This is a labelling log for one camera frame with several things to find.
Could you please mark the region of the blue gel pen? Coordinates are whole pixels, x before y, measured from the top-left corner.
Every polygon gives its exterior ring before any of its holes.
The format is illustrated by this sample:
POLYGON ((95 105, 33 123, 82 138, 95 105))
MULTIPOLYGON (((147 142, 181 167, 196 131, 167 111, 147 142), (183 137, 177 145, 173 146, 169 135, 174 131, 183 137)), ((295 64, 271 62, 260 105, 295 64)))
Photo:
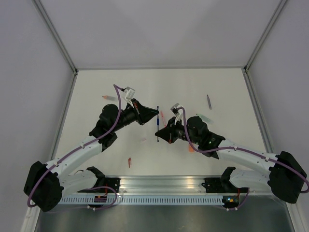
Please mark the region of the blue gel pen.
POLYGON ((157 126, 157 132, 159 131, 159 126, 160 126, 160 118, 159 118, 159 114, 157 114, 157 118, 156 118, 156 126, 157 126))

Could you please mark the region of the purple grey marker pen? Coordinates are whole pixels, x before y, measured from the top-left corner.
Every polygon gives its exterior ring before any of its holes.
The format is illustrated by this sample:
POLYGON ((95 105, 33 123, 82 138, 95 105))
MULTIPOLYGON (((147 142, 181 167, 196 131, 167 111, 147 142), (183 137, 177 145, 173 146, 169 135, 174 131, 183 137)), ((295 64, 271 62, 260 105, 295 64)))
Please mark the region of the purple grey marker pen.
POLYGON ((211 100, 208 94, 207 94, 207 102, 208 102, 209 109, 212 110, 212 104, 211 104, 211 100))

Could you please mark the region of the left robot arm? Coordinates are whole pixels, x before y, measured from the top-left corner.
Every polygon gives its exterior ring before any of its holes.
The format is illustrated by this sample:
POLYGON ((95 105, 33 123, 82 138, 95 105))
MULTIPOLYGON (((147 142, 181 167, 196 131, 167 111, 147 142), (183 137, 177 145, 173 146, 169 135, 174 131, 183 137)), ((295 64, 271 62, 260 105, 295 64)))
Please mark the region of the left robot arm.
POLYGON ((158 114, 157 109, 143 106, 136 99, 124 110, 115 104, 104 106, 95 127, 80 145, 60 158, 32 164, 24 186, 28 207, 38 206, 48 212, 62 198, 76 192, 101 192, 105 187, 105 175, 100 170, 89 167, 77 174, 72 172, 110 147, 117 139, 118 130, 134 122, 144 125, 158 114))

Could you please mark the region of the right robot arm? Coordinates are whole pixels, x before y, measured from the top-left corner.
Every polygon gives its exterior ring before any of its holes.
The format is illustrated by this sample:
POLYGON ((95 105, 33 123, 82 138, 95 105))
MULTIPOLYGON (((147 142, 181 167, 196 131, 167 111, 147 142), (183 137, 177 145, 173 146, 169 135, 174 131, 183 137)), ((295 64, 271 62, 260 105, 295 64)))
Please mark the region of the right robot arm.
POLYGON ((307 174, 292 154, 285 151, 280 154, 258 152, 239 146, 211 132, 198 116, 189 118, 186 125, 173 117, 155 135, 169 144, 178 139, 187 141, 197 145, 196 150, 206 157, 246 167, 247 170, 225 169, 220 177, 220 186, 226 192, 242 188, 271 191, 287 203, 296 203, 299 195, 304 193, 303 185, 308 183, 307 174))

